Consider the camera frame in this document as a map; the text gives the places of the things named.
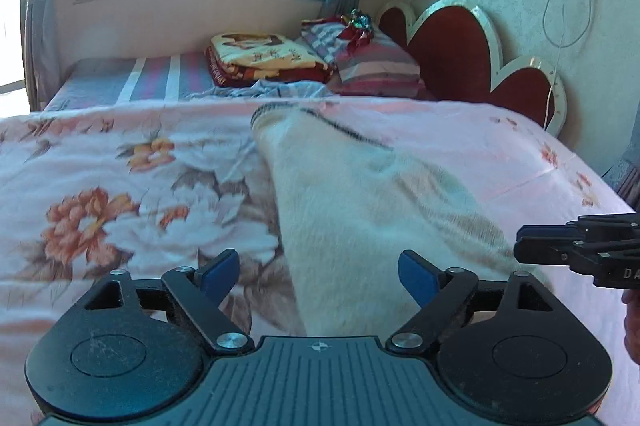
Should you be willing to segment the person's right hand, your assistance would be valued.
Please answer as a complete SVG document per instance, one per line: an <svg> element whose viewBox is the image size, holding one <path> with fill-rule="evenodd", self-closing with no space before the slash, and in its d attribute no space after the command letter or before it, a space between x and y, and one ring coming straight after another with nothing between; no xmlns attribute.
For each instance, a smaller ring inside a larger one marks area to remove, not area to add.
<svg viewBox="0 0 640 426"><path fill-rule="evenodd" d="M631 360L640 364L640 291L625 290L622 302L626 305L625 348Z"/></svg>

